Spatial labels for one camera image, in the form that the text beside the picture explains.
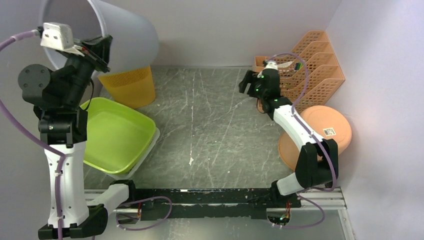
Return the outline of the orange plastic bucket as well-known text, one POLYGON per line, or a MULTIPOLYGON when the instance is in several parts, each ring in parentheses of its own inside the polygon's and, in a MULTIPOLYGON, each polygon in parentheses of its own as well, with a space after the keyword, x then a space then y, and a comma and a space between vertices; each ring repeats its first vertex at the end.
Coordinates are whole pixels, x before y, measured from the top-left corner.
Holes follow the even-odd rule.
MULTIPOLYGON (((335 140, 339 155, 349 146, 352 140, 352 129, 348 120, 337 110, 324 105, 316 105, 302 111, 300 116, 316 133, 327 140, 335 140)), ((294 170, 300 152, 285 132, 279 138, 278 152, 282 161, 291 170, 294 170)))

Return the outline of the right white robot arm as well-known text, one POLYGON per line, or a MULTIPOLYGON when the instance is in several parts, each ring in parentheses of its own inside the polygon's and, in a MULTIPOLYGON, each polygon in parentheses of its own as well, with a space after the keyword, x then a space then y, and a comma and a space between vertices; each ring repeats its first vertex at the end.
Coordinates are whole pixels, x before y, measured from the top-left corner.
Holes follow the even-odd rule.
POLYGON ((239 92, 256 98, 262 111, 282 127, 299 151, 294 172, 275 182, 270 202, 282 207, 289 195, 318 185, 335 184, 338 178, 338 145, 314 131, 296 111, 294 103, 281 96, 276 69, 248 70, 239 83, 239 92))

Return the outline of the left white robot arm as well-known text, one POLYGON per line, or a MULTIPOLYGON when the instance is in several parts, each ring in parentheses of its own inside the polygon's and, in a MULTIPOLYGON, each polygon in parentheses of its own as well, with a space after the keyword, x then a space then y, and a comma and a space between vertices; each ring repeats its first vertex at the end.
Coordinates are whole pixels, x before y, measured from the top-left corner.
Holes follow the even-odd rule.
POLYGON ((102 234, 109 214, 120 204, 134 207, 139 200, 132 180, 116 180, 93 202, 85 199, 83 166, 88 110, 80 101, 94 72, 106 73, 113 38, 110 35, 76 40, 75 53, 61 50, 62 68, 26 66, 18 75, 24 101, 38 118, 38 140, 49 164, 51 206, 41 240, 81 239, 102 234))

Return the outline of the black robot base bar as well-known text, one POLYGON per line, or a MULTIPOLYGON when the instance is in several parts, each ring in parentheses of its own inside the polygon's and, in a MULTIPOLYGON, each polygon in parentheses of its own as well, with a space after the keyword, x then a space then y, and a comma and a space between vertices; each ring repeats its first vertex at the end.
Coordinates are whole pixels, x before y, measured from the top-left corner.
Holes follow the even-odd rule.
POLYGON ((279 194, 270 188, 137 188, 132 198, 116 209, 117 213, 136 214, 141 220, 195 218, 237 218, 265 220, 270 211, 302 206, 293 193, 279 194))

